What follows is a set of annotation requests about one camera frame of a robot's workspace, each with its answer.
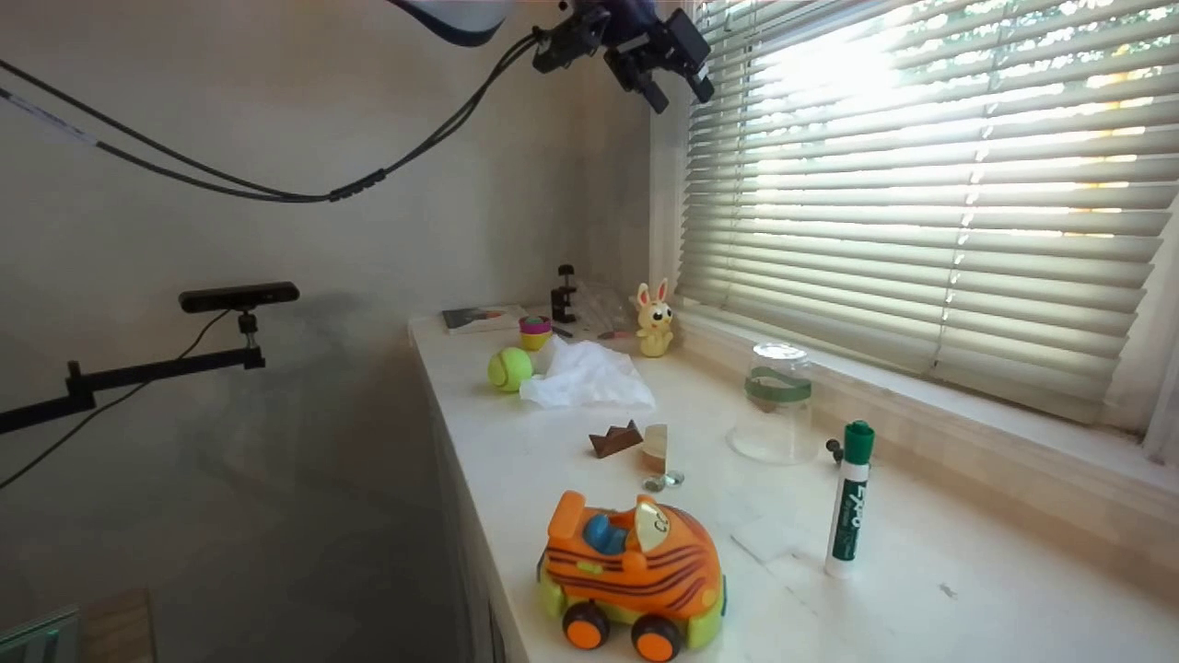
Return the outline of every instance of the clear container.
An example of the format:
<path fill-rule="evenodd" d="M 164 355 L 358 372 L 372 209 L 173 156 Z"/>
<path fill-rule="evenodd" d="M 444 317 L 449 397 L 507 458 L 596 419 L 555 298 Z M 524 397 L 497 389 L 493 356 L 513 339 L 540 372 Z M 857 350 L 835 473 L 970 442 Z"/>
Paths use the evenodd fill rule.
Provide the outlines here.
<path fill-rule="evenodd" d="M 755 344 L 728 444 L 757 465 L 792 465 L 811 458 L 811 436 L 806 350 L 788 344 Z"/>

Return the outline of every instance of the window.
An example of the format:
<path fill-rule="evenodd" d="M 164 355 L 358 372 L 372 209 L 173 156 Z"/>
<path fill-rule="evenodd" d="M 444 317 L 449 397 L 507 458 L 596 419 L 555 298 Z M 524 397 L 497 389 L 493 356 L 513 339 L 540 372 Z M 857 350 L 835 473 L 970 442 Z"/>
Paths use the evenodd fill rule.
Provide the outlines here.
<path fill-rule="evenodd" d="M 701 31 L 686 308 L 1101 424 L 1179 192 L 1179 9 L 706 0 Z"/>

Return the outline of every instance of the toy car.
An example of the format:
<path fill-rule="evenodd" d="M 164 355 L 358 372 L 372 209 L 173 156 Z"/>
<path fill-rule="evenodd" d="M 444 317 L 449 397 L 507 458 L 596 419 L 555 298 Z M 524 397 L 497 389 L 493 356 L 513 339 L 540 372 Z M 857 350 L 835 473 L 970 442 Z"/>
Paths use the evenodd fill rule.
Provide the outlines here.
<path fill-rule="evenodd" d="M 653 496 L 631 511 L 584 510 L 566 489 L 547 519 L 536 559 L 546 608 L 573 647 L 600 647 L 611 625 L 631 625 L 643 663 L 706 647 L 724 615 L 724 578 L 706 530 Z"/>

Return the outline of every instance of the yellow ball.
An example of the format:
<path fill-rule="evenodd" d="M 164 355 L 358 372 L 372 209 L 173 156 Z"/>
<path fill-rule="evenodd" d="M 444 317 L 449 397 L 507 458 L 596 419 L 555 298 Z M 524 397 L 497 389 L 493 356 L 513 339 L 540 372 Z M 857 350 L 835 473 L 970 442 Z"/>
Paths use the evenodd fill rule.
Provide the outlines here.
<path fill-rule="evenodd" d="M 487 365 L 487 383 L 514 394 L 524 388 L 524 379 L 530 379 L 530 355 L 520 346 L 505 346 L 489 356 Z"/>

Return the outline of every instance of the green marker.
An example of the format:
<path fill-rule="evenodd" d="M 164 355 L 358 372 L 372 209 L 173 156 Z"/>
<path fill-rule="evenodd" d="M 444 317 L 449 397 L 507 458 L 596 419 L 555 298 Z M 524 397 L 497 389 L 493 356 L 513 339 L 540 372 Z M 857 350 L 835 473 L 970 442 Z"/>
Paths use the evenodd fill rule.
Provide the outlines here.
<path fill-rule="evenodd" d="M 832 570 L 843 570 L 854 559 L 863 503 L 870 494 L 871 442 L 875 442 L 875 430 L 870 424 L 854 419 L 843 427 L 843 448 L 840 448 L 843 489 L 840 489 L 832 556 L 830 556 Z"/>

